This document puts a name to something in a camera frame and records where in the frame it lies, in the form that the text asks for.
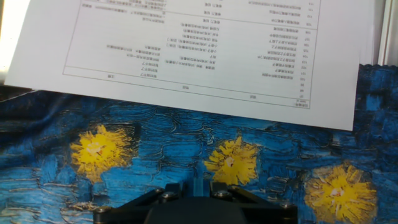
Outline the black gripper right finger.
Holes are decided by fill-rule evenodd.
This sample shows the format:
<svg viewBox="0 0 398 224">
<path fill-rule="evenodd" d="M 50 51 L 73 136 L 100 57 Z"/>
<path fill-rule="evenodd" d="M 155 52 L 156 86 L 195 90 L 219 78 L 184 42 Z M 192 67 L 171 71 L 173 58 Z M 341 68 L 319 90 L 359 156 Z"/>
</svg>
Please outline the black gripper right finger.
<svg viewBox="0 0 398 224">
<path fill-rule="evenodd" d="M 271 203 L 238 186 L 210 182 L 210 197 L 237 208 L 246 223 L 298 223 L 296 205 L 290 202 Z"/>
</svg>

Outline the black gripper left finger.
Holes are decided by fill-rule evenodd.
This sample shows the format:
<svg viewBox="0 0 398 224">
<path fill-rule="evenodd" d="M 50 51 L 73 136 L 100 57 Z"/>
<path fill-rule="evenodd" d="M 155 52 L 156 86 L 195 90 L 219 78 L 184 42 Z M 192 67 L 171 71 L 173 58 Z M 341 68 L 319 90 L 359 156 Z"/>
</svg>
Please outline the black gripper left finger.
<svg viewBox="0 0 398 224">
<path fill-rule="evenodd" d="M 117 208 L 107 205 L 96 208 L 93 223 L 144 223 L 150 210 L 157 205 L 184 198 L 186 183 L 167 184 L 156 188 Z"/>
</svg>

